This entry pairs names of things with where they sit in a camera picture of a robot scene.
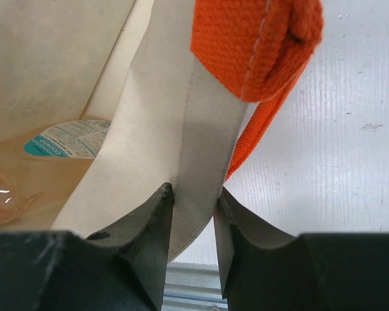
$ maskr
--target teal label stripe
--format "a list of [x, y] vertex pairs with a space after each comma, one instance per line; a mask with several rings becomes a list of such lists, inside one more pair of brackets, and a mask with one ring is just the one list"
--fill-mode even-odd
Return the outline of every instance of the teal label stripe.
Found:
[[69, 157], [69, 155], [42, 135], [38, 135], [24, 146], [24, 151], [38, 157]]

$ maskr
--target orange fabric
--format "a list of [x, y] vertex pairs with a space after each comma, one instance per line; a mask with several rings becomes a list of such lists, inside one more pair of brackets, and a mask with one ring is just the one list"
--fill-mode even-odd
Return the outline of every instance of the orange fabric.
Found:
[[197, 0], [192, 52], [235, 96], [259, 102], [227, 178], [259, 143], [321, 40], [319, 0]]

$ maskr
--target orange woven handle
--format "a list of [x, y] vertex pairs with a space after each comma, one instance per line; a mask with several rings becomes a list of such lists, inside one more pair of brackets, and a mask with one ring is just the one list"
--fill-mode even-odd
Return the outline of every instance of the orange woven handle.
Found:
[[192, 52], [235, 96], [260, 102], [227, 178], [259, 143], [321, 40], [319, 0], [197, 0]]

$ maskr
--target white stitching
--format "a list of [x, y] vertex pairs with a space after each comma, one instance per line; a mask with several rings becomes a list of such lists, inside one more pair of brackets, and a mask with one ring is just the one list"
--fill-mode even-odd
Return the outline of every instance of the white stitching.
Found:
[[260, 22], [259, 36], [258, 36], [258, 39], [256, 40], [256, 42], [254, 43], [253, 53], [252, 53], [252, 56], [250, 57], [250, 60], [249, 60], [249, 68], [247, 69], [247, 72], [245, 75], [245, 81], [243, 83], [243, 87], [241, 88], [240, 99], [243, 99], [243, 96], [245, 94], [245, 86], [246, 86], [247, 78], [249, 77], [249, 72], [250, 72], [250, 69], [252, 68], [254, 53], [256, 53], [256, 49], [257, 49], [259, 41], [260, 41], [261, 31], [263, 29], [263, 25], [265, 24], [266, 16], [267, 16], [267, 12], [269, 10], [270, 4], [271, 4], [271, 0], [267, 0], [266, 9], [265, 9], [265, 16], [263, 17], [262, 21]]

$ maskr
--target transparent bottle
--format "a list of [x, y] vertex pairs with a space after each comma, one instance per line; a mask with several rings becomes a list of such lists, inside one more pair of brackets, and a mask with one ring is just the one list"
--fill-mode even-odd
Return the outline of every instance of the transparent bottle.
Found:
[[0, 142], [0, 224], [68, 198], [108, 128], [105, 121], [71, 121]]

